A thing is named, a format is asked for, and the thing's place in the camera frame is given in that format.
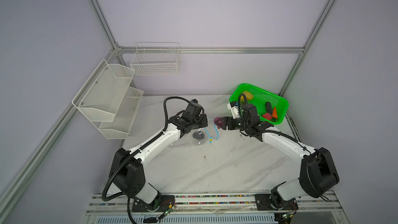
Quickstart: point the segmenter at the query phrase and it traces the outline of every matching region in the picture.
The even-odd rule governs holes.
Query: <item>small black object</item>
[[[193,138],[198,140],[202,140],[203,138],[205,138],[205,134],[202,131],[194,132],[192,136]]]
[[[275,210],[272,206],[275,205],[273,200],[271,199],[271,194],[255,194],[254,198],[256,200],[256,206],[257,210],[259,211],[268,211],[268,210]],[[291,199],[289,201],[283,201],[283,205],[279,205],[277,207],[281,208],[281,210],[294,210],[292,205],[294,204],[296,206],[296,209],[299,207],[297,206],[296,199]]]
[[[272,106],[271,106],[271,102],[267,101],[266,102],[266,111],[272,115]]]
[[[340,179],[330,152],[325,148],[316,150],[301,160],[300,185],[311,197],[318,198]]]
[[[156,212],[165,212],[169,209],[170,203],[174,204],[175,197],[173,195],[162,195],[160,197],[160,205],[159,208],[156,210]],[[142,200],[134,200],[132,204],[131,211],[136,213],[136,212],[150,212],[148,209],[148,204],[143,202]]]
[[[231,107],[237,107],[238,102],[237,101],[230,102],[230,105],[231,105]]]

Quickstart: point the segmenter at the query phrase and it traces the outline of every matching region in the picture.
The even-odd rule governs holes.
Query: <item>white wire basket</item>
[[[129,135],[143,91],[130,87],[134,70],[120,64],[103,66],[86,94],[73,98],[72,104],[107,138],[124,139]]]
[[[135,75],[177,75],[180,45],[177,42],[136,42],[130,66]]]

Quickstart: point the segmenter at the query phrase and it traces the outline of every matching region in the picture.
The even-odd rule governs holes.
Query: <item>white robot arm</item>
[[[116,152],[108,183],[102,193],[103,201],[125,194],[128,198],[140,199],[147,203],[149,210],[155,210],[159,206],[161,194],[145,180],[145,167],[172,142],[192,129],[207,126],[206,114],[197,100],[183,99],[188,102],[186,110],[168,119],[166,101],[175,98],[183,99],[169,97],[164,102],[165,127],[162,130],[128,151],[120,149]],[[271,190],[269,206],[273,209],[281,209],[287,201],[295,197],[304,195],[320,197],[339,182],[329,151],[324,148],[315,149],[306,146],[295,138],[281,133],[270,122],[260,121],[256,107],[248,104],[246,99],[243,109],[239,109],[237,105],[235,101],[228,104],[233,117],[215,118],[214,123],[217,127],[224,130],[244,131],[245,135],[276,147],[301,168],[299,178],[283,182]],[[121,192],[107,197],[107,191],[112,182]]]

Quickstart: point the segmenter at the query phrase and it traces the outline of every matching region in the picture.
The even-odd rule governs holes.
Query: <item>green plastic basket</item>
[[[253,99],[248,101],[256,106],[257,113],[260,116],[261,121],[268,121],[272,124],[280,124],[282,123],[283,119],[285,118],[286,111],[289,107],[289,102],[276,94],[270,93],[264,89],[259,87],[253,86],[251,84],[243,83],[238,86],[234,93],[232,93],[231,97],[229,98],[230,102],[238,101],[239,95],[243,92],[247,91],[253,95]],[[269,101],[272,105],[272,109],[276,107],[276,111],[278,114],[278,120],[276,122],[269,121],[263,117],[261,117],[264,113],[266,113],[266,102]]]

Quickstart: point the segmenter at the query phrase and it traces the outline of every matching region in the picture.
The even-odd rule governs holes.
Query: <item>white marble table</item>
[[[207,116],[232,116],[227,109],[229,95],[188,95],[197,99]],[[129,137],[123,147],[130,149],[157,133],[164,126],[163,100],[166,96],[144,96]],[[178,99],[167,102],[168,115],[184,110],[187,103]],[[293,136],[284,120],[276,126]],[[215,135],[209,120],[207,130]],[[238,192],[267,190],[299,176],[299,167],[285,154],[238,130],[219,129],[219,139],[198,140],[186,134],[164,149],[145,168],[145,177],[160,192]],[[112,185],[108,193],[119,192]]]

